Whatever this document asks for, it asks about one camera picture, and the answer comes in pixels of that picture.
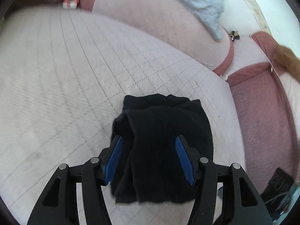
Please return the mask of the black sweatpants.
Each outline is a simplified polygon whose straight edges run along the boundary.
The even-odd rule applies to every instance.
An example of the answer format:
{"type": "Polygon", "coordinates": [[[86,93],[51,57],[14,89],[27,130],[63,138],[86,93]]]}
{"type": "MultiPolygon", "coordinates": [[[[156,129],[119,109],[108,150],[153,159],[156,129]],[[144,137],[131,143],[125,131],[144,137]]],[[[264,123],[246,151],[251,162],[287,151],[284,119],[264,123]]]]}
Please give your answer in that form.
{"type": "Polygon", "coordinates": [[[117,203],[184,203],[195,198],[195,188],[186,180],[176,152],[176,138],[183,136],[201,156],[213,158],[211,126],[200,100],[127,95],[112,135],[123,138],[111,181],[117,203]]]}

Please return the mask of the red side cushion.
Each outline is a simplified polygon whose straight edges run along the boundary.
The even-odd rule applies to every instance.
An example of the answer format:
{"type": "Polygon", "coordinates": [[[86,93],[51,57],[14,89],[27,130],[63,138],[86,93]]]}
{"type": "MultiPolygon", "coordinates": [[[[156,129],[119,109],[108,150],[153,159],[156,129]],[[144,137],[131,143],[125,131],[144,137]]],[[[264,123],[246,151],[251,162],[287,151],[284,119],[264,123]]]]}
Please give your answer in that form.
{"type": "Polygon", "coordinates": [[[247,174],[262,193],[277,168],[293,179],[299,168],[299,138],[282,79],[289,73],[274,58],[279,44],[259,31],[234,44],[243,67],[228,77],[244,142],[247,174]]]}

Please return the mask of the pink quilted bed sheet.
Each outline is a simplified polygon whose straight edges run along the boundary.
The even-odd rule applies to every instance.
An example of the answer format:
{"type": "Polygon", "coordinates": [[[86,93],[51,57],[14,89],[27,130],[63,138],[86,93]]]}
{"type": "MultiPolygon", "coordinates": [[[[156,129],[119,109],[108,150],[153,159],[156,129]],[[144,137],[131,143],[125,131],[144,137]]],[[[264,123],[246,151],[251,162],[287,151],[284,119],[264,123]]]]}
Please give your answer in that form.
{"type": "Polygon", "coordinates": [[[1,197],[20,224],[62,163],[97,156],[126,95],[199,99],[214,162],[244,166],[227,82],[176,48],[105,16],[57,6],[20,10],[1,28],[1,197]]]}

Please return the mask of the black bow hair clip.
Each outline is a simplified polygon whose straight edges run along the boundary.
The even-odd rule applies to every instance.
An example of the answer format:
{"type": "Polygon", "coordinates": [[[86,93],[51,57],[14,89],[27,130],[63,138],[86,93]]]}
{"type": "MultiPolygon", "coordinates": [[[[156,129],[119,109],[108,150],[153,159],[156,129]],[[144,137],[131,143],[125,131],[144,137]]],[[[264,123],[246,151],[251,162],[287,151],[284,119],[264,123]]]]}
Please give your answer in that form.
{"type": "Polygon", "coordinates": [[[232,42],[234,43],[235,40],[239,40],[240,39],[240,34],[238,31],[231,31],[231,33],[229,34],[230,39],[232,40],[232,42]]]}

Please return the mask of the brown knit hat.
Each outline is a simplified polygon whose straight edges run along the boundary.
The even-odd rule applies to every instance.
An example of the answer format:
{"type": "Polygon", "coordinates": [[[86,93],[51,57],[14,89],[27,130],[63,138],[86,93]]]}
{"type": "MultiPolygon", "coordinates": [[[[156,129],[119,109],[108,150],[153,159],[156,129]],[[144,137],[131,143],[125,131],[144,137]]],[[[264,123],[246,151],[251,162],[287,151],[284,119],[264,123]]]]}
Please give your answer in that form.
{"type": "Polygon", "coordinates": [[[297,82],[300,82],[300,61],[291,49],[278,45],[273,62],[284,67],[297,82]]]}

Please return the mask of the pink headboard bolster cushion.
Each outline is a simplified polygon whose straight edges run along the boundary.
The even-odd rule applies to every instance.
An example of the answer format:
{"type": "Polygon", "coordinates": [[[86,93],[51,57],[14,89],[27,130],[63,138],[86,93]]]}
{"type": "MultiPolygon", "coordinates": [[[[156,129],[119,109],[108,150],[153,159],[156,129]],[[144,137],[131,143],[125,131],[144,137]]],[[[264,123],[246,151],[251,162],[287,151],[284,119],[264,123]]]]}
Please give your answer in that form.
{"type": "Polygon", "coordinates": [[[221,41],[179,0],[80,0],[80,8],[127,23],[166,42],[217,75],[233,62],[234,46],[221,28],[221,41]]]}

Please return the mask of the red white small box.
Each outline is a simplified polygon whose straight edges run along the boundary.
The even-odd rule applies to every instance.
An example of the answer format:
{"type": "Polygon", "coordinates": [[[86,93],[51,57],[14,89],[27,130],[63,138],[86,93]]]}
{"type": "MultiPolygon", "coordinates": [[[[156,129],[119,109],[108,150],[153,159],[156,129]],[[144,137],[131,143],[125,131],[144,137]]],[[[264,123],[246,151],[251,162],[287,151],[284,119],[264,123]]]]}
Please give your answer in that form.
{"type": "Polygon", "coordinates": [[[64,9],[76,9],[80,0],[63,0],[62,5],[64,9]]]}

